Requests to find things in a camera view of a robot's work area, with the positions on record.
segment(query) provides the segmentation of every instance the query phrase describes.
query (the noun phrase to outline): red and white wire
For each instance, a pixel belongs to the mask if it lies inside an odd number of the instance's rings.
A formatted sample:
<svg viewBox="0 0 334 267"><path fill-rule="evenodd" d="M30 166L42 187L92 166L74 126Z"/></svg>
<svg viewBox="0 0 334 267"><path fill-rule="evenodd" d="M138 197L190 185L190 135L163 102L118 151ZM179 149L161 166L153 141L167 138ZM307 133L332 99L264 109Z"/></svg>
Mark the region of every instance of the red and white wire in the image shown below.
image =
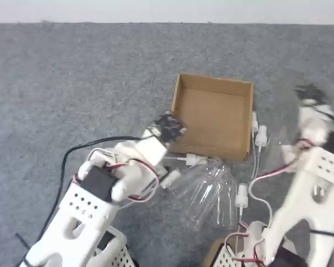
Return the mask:
<svg viewBox="0 0 334 267"><path fill-rule="evenodd" d="M134 196L129 196L127 197L129 200L133 201L133 202L139 202L139 203L144 203L149 201L156 193L157 188L160 185L160 180L158 178L158 173L155 171L155 169L153 167L151 167L149 164L145 163L144 161L140 160L140 159L130 159L129 161L136 161L140 164L142 164L146 169L148 169L150 172L152 172L155 176L155 182L151 183L149 186L153 186L150 190L149 188L147 188L144 191L144 195L141 197L134 197Z"/></svg>

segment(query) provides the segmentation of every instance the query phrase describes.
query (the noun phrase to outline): white plastic bracket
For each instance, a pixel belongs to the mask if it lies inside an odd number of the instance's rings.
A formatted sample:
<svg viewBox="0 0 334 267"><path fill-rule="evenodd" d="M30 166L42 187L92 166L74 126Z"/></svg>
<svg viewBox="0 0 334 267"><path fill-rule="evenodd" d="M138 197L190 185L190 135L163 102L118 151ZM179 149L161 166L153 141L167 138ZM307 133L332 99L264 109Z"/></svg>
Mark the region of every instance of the white plastic bracket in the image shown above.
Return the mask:
<svg viewBox="0 0 334 267"><path fill-rule="evenodd" d="M313 230L334 233L334 154L314 147L303 160L282 207L276 212L269 230L263 233L266 265L273 261L284 234L302 219L307 220ZM325 196L318 202L312 196L316 186L325 190ZM308 266L326 267L334 238L311 234L310 239Z"/></svg>
<svg viewBox="0 0 334 267"><path fill-rule="evenodd" d="M42 239L31 247L26 260L32 266L46 263L47 266L86 266L118 209L71 184L56 216ZM78 221L84 228L75 236L73 231Z"/></svg>

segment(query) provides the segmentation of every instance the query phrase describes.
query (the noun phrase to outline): black cable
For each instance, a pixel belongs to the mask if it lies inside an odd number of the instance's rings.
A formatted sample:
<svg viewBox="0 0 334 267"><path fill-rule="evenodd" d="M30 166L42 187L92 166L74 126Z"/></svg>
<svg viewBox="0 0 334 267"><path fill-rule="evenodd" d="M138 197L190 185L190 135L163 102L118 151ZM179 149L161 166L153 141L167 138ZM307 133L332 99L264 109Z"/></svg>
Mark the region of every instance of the black cable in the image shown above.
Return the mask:
<svg viewBox="0 0 334 267"><path fill-rule="evenodd" d="M62 165L61 165L61 177L60 177L60 183L58 185L58 190L57 190L57 195L56 195L56 199L55 199L55 202L53 203L52 205L52 209L41 229L41 232L39 234L39 236L37 237L37 241L39 241L43 234L45 233L45 230L47 228L47 225L50 223L51 219L52 219L52 216L53 214L55 213L55 210L57 208L57 205L58 205L58 202L61 198L61 194L62 194L62 189L63 189L63 181L64 181L64 176L65 176L65 169L66 169L66 162L67 162L67 158L69 156L70 153L72 153L73 151L75 150L78 150L78 149L83 149L83 148L86 148L88 146L93 146L93 145L96 145L96 144L99 144L99 143L103 143L103 142L109 142L109 141L118 141L118 140L131 140L131 141L138 141L138 140L141 140L141 138L139 137L133 137L133 136L113 136L113 137L105 137L105 138L101 138L101 139L97 139L95 141L91 141L91 142L88 142L88 143L85 143L85 144L82 144L82 145L77 145L77 146L74 146L72 148L70 148L64 155L63 157L63 160L62 160Z"/></svg>
<svg viewBox="0 0 334 267"><path fill-rule="evenodd" d="M330 118L330 119L334 122L334 115L329 114L329 113L326 113L326 112L323 112L323 111L317 109L314 105L303 105L303 107L311 107L311 108L313 108L315 111L317 111L318 113L327 116L328 118Z"/></svg>
<svg viewBox="0 0 334 267"><path fill-rule="evenodd" d="M334 237L334 233L327 232L327 231L319 231L319 230L310 230L311 234L317 234L317 235L327 235L327 236L332 236Z"/></svg>

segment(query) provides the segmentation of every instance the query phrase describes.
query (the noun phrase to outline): white robotic arm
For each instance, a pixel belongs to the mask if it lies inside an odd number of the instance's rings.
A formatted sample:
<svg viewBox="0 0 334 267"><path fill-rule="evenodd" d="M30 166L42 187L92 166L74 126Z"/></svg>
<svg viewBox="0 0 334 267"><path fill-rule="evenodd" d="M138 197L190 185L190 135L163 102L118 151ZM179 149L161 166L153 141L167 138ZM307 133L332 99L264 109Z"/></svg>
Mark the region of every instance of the white robotic arm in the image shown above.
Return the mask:
<svg viewBox="0 0 334 267"><path fill-rule="evenodd" d="M121 202L144 202L154 194L159 177L167 173L160 161L184 132L183 124L167 112L148 127L141 141L92 150L20 267L110 266L126 244L125 235L111 226ZM112 239L97 254L105 235Z"/></svg>

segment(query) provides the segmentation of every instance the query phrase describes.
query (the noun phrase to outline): circuit board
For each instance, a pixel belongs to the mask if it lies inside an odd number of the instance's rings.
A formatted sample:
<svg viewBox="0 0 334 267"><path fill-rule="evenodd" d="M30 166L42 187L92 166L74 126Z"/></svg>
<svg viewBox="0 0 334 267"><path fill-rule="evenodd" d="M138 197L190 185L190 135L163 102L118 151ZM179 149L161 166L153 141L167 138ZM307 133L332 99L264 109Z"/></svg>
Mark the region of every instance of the circuit board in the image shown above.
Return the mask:
<svg viewBox="0 0 334 267"><path fill-rule="evenodd" d="M166 148L183 135L187 127L183 121L180 121L170 111L166 111L157 120L155 120L147 129L155 136Z"/></svg>

